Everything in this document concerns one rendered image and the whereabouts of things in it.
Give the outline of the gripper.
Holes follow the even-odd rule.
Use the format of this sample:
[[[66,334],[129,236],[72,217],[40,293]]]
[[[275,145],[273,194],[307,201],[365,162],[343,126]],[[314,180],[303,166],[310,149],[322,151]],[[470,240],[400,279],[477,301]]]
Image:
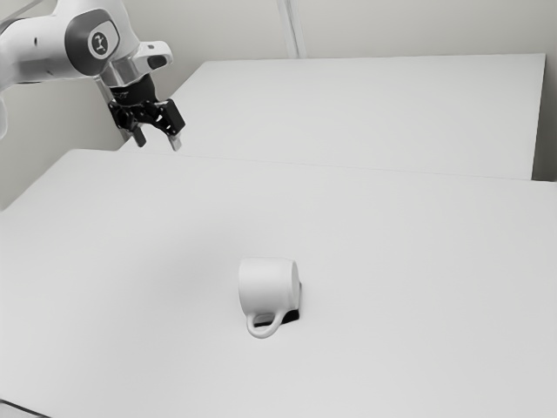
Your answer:
[[[131,131],[138,147],[146,144],[140,124],[148,124],[166,135],[173,151],[180,150],[180,132],[185,128],[185,121],[172,99],[159,102],[151,76],[143,76],[126,86],[111,87],[110,93],[112,100],[108,106],[115,125]]]

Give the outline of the white mug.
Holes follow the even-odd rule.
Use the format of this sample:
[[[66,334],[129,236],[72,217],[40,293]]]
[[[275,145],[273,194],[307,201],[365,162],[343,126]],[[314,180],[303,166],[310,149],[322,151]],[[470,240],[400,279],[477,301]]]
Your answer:
[[[299,311],[301,282],[295,260],[245,258],[238,269],[238,296],[249,334],[265,339],[290,312]]]

